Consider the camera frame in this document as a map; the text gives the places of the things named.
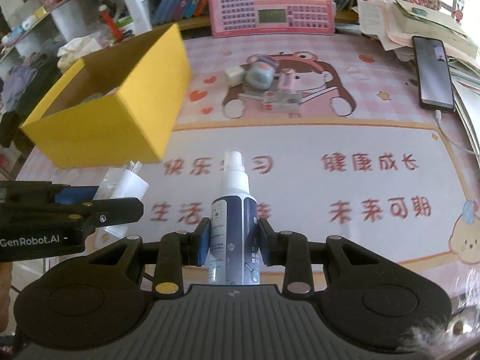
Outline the white blue spray bottle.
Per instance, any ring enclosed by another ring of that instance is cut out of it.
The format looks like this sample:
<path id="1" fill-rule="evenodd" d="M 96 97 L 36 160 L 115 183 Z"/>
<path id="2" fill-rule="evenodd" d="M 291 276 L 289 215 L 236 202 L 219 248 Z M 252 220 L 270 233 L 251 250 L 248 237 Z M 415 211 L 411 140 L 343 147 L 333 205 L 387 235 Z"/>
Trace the white blue spray bottle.
<path id="1" fill-rule="evenodd" d="M 257 201 L 237 150 L 224 153 L 219 196 L 211 204 L 208 283 L 260 283 Z"/>

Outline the small white charger cube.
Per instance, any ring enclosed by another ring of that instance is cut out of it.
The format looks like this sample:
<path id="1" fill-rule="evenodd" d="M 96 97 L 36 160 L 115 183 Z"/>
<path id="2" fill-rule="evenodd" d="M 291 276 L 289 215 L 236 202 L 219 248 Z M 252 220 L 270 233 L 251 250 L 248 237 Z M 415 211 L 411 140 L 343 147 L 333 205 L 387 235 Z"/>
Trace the small white charger cube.
<path id="1" fill-rule="evenodd" d="M 242 66 L 230 67 L 224 70 L 227 84 L 230 88 L 240 86 L 244 82 L 246 70 Z"/>

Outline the grey timer gadget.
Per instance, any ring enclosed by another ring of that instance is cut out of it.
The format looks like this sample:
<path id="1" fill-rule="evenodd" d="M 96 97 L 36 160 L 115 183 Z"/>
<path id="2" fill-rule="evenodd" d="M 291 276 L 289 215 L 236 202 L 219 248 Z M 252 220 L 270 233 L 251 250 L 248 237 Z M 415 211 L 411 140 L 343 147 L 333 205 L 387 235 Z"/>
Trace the grey timer gadget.
<path id="1" fill-rule="evenodd" d="M 278 61 L 268 55 L 252 55 L 247 59 L 247 63 L 247 84 L 255 89 L 268 90 L 279 66 Z"/>

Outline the small red white box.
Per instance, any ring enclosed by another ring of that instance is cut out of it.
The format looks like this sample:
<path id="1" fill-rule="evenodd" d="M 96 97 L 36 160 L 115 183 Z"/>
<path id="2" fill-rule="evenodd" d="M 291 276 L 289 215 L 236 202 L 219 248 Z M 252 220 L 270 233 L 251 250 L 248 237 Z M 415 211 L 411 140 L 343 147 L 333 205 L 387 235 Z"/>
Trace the small red white box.
<path id="1" fill-rule="evenodd" d="M 299 113 L 302 95 L 295 91 L 278 89 L 266 91 L 261 101 L 261 110 L 274 113 Z"/>

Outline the pile of clothes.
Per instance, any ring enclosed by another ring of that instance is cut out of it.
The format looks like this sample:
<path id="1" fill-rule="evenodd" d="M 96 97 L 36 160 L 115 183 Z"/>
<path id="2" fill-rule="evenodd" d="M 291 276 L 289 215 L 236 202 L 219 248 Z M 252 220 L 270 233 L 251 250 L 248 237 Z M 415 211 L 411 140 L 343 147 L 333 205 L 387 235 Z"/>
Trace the pile of clothes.
<path id="1" fill-rule="evenodd" d="M 15 65 L 8 72 L 1 87 L 2 148 L 24 135 L 20 125 L 61 77 L 58 60 L 51 52 L 33 53 L 27 64 Z"/>

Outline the yellow cardboard box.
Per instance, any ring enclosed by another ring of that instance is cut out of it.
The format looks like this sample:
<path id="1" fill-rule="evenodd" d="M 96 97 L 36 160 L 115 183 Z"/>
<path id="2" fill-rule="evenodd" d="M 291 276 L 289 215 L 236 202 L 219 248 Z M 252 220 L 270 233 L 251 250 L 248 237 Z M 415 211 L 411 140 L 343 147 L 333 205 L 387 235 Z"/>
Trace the yellow cardboard box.
<path id="1" fill-rule="evenodd" d="M 158 163 L 190 81 L 173 24 L 75 61 L 21 129 L 57 167 Z"/>

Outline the pink checked tablecloth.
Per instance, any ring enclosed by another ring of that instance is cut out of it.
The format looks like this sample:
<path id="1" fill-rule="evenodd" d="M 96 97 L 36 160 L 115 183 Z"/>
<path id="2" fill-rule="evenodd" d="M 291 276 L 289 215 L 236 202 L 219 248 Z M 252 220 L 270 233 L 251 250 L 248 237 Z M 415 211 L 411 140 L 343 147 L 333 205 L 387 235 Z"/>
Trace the pink checked tablecloth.
<path id="1" fill-rule="evenodd" d="M 479 280 L 479 167 L 418 104 L 408 68 L 354 35 L 184 40 L 189 88 L 162 160 L 142 163 L 142 218 L 128 234 L 156 242 L 192 231 L 219 196 L 224 153 L 237 150 L 259 216 L 314 242 L 339 235 L 440 285 L 450 296 Z M 252 55 L 278 61 L 272 84 L 230 88 L 224 70 Z M 261 110 L 282 69 L 295 70 L 299 113 Z M 37 146 L 20 180 L 99 185 L 120 166 L 57 167 Z"/>

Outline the floral tissue box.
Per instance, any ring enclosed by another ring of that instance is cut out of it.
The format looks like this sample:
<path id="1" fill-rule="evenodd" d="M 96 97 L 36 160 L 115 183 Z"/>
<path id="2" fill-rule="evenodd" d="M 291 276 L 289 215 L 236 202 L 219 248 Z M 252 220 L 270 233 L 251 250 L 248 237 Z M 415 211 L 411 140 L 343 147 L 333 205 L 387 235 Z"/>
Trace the floral tissue box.
<path id="1" fill-rule="evenodd" d="M 64 73 L 82 57 L 106 48 L 111 43 L 101 38 L 97 33 L 85 37 L 77 37 L 58 49 L 58 69 Z"/>

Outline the red pen in cup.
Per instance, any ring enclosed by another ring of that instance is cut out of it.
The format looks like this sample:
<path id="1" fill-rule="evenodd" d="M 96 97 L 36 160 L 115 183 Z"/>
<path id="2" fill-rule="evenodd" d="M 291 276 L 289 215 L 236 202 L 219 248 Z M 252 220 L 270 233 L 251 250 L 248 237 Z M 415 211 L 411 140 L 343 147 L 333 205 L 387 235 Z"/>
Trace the red pen in cup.
<path id="1" fill-rule="evenodd" d="M 110 14 L 108 12 L 108 7 L 105 4 L 103 4 L 98 8 L 98 10 L 99 10 L 101 16 L 103 17 L 103 20 L 104 20 L 105 24 L 109 27 L 113 38 L 116 41 L 121 41 L 123 39 L 122 33 L 120 32 L 120 30 L 119 30 L 118 26 L 116 25 L 116 23 L 114 22 L 113 18 L 110 16 Z"/>

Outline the white bookshelf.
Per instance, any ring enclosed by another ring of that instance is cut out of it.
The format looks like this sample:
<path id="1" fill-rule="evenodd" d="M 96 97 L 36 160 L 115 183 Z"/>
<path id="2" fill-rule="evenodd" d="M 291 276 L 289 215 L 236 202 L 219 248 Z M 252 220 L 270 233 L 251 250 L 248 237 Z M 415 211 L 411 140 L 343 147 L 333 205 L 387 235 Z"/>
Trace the white bookshelf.
<path id="1" fill-rule="evenodd" d="M 14 63 L 47 46 L 49 40 L 64 43 L 93 33 L 100 28 L 98 8 L 103 0 L 63 0 L 44 11 L 25 30 L 13 46 L 1 55 L 2 63 Z M 124 0 L 109 0 L 119 8 Z"/>

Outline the black smartphone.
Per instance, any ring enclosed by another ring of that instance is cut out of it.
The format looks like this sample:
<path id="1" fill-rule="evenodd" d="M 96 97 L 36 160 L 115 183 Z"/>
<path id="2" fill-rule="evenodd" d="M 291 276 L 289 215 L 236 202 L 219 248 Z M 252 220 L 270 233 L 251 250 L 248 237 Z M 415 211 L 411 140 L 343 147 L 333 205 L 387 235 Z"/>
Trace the black smartphone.
<path id="1" fill-rule="evenodd" d="M 441 40 L 413 36 L 420 107 L 453 113 L 454 92 L 448 55 Z"/>

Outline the pink keyboard learning toy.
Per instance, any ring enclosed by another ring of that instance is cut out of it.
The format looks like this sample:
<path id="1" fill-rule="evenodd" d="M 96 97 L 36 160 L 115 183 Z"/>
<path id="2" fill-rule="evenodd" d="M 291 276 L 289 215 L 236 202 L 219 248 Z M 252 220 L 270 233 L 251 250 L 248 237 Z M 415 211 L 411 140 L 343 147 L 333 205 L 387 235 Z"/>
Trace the pink keyboard learning toy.
<path id="1" fill-rule="evenodd" d="M 216 38 L 335 32 L 332 0 L 208 0 Z"/>

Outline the stack of papers and books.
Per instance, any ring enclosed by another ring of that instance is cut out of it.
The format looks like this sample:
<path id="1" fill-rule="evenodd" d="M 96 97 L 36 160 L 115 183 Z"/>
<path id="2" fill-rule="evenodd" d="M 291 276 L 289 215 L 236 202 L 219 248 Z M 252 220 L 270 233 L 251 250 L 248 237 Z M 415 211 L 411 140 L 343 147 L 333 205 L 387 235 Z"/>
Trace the stack of papers and books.
<path id="1" fill-rule="evenodd" d="M 471 41 L 453 18 L 437 10 L 403 0 L 357 0 L 360 31 L 378 38 L 384 50 L 393 50 L 403 61 L 411 61 L 416 71 L 413 36 L 442 41 L 454 92 L 455 111 L 466 130 L 468 149 L 448 138 L 456 148 L 479 156 L 479 47 Z M 442 133 L 442 117 L 447 112 L 433 111 Z"/>

